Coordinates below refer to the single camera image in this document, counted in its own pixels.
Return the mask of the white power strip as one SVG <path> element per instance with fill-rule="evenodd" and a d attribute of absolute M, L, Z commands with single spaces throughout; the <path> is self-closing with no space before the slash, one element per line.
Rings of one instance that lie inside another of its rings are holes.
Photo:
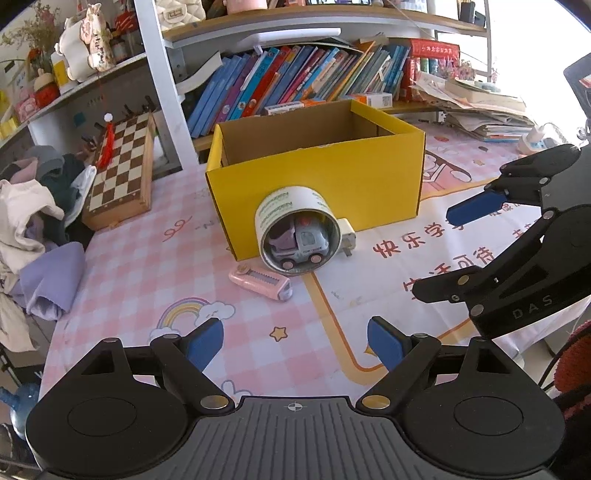
<path fill-rule="evenodd" d="M 564 142 L 559 128 L 547 122 L 535 125 L 528 133 L 518 140 L 517 150 L 521 155 L 533 155 L 541 151 L 556 147 Z"/>

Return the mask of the stack of papers and books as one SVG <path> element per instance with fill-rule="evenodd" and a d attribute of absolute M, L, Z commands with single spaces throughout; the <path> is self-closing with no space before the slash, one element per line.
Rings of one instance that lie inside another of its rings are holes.
<path fill-rule="evenodd" d="M 412 93 L 444 114 L 444 122 L 485 142 L 517 142 L 535 126 L 518 97 L 486 82 L 419 72 Z"/>

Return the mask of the pink checkered tablecloth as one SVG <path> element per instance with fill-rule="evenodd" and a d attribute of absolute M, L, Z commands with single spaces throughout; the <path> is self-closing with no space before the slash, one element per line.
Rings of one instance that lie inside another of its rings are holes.
<path fill-rule="evenodd" d="M 465 227 L 447 209 L 475 194 L 518 155 L 510 143 L 482 143 L 428 124 L 425 186 L 416 218 L 342 228 L 342 249 L 315 271 L 291 277 L 259 258 L 229 251 L 202 169 L 158 180 L 152 207 L 99 232 L 70 313 L 55 328 L 42 377 L 51 388 L 98 341 L 142 346 L 184 335 L 207 320 L 223 326 L 207 376 L 232 398 L 244 395 L 358 397 L 385 375 L 367 342 L 381 316 L 406 334 L 464 344 L 476 333 L 465 307 L 425 304 L 421 278 L 485 266 L 537 219 L 507 204 Z"/>

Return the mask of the white charger plug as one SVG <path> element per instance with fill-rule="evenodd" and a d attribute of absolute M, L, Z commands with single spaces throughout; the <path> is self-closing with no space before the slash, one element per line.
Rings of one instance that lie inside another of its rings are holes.
<path fill-rule="evenodd" d="M 351 223 L 346 218 L 339 218 L 339 231 L 341 232 L 341 247 L 339 250 L 351 257 L 353 250 L 356 249 L 356 231 L 353 230 Z"/>

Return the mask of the red book box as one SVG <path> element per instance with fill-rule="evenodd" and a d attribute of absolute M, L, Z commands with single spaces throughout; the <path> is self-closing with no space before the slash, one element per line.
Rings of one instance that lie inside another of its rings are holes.
<path fill-rule="evenodd" d="M 418 38 L 398 38 L 396 42 L 409 50 L 404 62 L 399 90 L 401 101 L 419 100 L 413 85 L 420 72 L 447 78 L 459 66 L 461 50 L 457 44 Z"/>

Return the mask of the grey toy car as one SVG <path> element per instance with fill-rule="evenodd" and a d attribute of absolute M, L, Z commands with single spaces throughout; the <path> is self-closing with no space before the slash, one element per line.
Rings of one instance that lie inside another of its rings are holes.
<path fill-rule="evenodd" d="M 329 253 L 329 234 L 324 222 L 315 216 L 284 218 L 267 236 L 270 254 L 283 270 L 297 265 L 320 264 Z"/>

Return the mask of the yellow cardboard box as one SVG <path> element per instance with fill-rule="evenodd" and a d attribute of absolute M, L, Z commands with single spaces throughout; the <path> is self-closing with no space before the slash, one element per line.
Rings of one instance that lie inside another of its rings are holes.
<path fill-rule="evenodd" d="M 356 100 L 242 118 L 214 128 L 205 175 L 235 259 L 256 257 L 256 210 L 308 187 L 356 231 L 417 216 L 426 134 Z"/>

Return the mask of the orange white carton box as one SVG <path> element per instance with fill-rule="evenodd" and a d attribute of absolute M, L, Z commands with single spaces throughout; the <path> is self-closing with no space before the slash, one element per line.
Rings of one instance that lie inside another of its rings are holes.
<path fill-rule="evenodd" d="M 363 105 L 380 110 L 393 107 L 393 95 L 388 92 L 355 94 L 353 98 Z"/>

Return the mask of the white tape roll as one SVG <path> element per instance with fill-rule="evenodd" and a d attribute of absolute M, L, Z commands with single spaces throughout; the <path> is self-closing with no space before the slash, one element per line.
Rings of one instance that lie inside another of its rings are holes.
<path fill-rule="evenodd" d="M 341 228 L 327 201 L 304 186 L 267 195 L 256 209 L 254 225 L 263 263 L 287 276 L 324 266 L 342 245 Z"/>

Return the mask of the wooden chessboard box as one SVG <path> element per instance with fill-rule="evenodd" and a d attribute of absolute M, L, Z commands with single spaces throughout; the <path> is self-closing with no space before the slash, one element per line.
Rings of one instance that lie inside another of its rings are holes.
<path fill-rule="evenodd" d="M 150 112 L 114 123 L 110 164 L 97 169 L 82 222 L 99 231 L 151 209 L 155 122 Z"/>

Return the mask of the pile of clothes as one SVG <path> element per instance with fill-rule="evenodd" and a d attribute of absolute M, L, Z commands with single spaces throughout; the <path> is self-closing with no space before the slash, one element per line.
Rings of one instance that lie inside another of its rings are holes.
<path fill-rule="evenodd" d="M 33 319 L 56 322 L 72 309 L 88 243 L 75 226 L 95 177 L 48 145 L 1 171 L 1 345 L 12 352 L 37 349 Z"/>

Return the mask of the red tassel ornament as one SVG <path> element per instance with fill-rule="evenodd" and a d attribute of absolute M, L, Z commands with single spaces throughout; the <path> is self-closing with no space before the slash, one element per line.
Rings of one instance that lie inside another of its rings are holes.
<path fill-rule="evenodd" d="M 110 112 L 107 112 L 103 120 L 105 122 L 105 132 L 103 136 L 103 144 L 100 150 L 100 155 L 98 160 L 95 162 L 95 167 L 98 170 L 106 169 L 107 166 L 110 164 L 113 155 L 113 146 L 114 146 L 114 123 L 113 123 L 113 115 Z"/>

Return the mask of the white orange medicine box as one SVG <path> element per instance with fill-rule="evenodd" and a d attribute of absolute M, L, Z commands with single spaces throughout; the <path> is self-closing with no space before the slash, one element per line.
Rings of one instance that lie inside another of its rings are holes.
<path fill-rule="evenodd" d="M 294 111 L 301 108 L 307 108 L 315 105 L 319 105 L 324 103 L 324 100 L 300 100 L 300 101 L 293 101 L 287 102 L 283 104 L 277 104 L 273 106 L 267 106 L 263 108 L 263 115 L 266 116 L 273 116 L 278 114 L 287 113 L 290 111 Z"/>

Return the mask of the row of upright books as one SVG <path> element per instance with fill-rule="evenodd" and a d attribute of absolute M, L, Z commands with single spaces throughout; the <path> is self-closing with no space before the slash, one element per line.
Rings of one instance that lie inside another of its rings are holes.
<path fill-rule="evenodd" d="M 300 100 L 332 102 L 355 94 L 396 96 L 409 50 L 374 42 L 346 47 L 329 42 L 214 54 L 193 76 L 200 95 L 186 125 L 193 139 L 217 124 L 263 115 L 263 108 Z"/>

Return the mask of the white rabbit ornament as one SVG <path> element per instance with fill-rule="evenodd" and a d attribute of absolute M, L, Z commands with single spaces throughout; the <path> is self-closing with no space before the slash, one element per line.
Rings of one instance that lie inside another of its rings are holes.
<path fill-rule="evenodd" d="M 89 4 L 81 17 L 66 18 L 55 51 L 65 58 L 68 78 L 81 83 L 114 68 L 110 40 L 101 3 Z"/>

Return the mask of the white quilted handbag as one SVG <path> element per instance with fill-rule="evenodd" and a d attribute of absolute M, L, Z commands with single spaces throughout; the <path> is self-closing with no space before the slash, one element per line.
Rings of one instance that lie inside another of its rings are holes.
<path fill-rule="evenodd" d="M 200 0 L 155 0 L 154 3 L 162 32 L 206 18 Z"/>

